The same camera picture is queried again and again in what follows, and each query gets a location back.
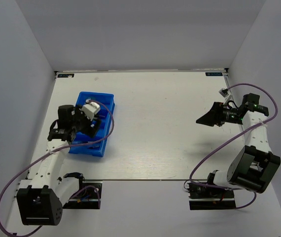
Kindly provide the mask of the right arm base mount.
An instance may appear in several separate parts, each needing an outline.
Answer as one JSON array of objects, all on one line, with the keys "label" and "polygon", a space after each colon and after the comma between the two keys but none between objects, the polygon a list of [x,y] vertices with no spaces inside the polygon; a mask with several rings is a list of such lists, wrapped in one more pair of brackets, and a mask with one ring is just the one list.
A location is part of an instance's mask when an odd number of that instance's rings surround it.
[{"label": "right arm base mount", "polygon": [[236,208],[233,191],[202,187],[192,184],[189,180],[184,183],[184,189],[189,193],[190,210],[229,210]]}]

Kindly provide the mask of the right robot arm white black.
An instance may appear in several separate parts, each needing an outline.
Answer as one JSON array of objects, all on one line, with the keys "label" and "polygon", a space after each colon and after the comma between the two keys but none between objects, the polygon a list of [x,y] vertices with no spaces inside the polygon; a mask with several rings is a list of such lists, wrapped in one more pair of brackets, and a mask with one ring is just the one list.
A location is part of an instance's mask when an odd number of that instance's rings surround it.
[{"label": "right robot arm white black", "polygon": [[222,126],[225,123],[241,125],[245,145],[224,171],[209,174],[206,193],[216,197],[223,189],[245,189],[263,193],[281,164],[281,158],[272,153],[267,128],[264,124],[268,108],[259,104],[259,95],[246,94],[237,108],[228,103],[214,102],[211,109],[196,120],[197,124]]}]

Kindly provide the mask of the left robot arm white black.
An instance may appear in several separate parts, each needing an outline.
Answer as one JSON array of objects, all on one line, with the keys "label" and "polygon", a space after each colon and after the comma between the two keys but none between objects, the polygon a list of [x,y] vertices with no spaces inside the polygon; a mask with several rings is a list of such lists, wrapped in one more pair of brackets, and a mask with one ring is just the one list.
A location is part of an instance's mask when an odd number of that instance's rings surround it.
[{"label": "left robot arm white black", "polygon": [[83,174],[72,172],[61,176],[60,170],[78,132],[91,138],[96,136],[102,122],[96,118],[100,109],[96,102],[58,107],[58,118],[52,122],[47,138],[48,157],[40,162],[34,178],[16,196],[24,225],[56,226],[69,199],[86,194]]}]

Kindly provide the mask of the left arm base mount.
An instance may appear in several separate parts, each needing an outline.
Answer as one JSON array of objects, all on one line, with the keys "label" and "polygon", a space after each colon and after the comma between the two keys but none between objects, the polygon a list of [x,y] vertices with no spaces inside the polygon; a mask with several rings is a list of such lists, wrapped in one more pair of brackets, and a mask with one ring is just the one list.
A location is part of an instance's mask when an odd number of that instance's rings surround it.
[{"label": "left arm base mount", "polygon": [[102,197],[102,181],[84,180],[80,190],[85,188],[74,198],[70,199],[63,209],[100,209]]}]

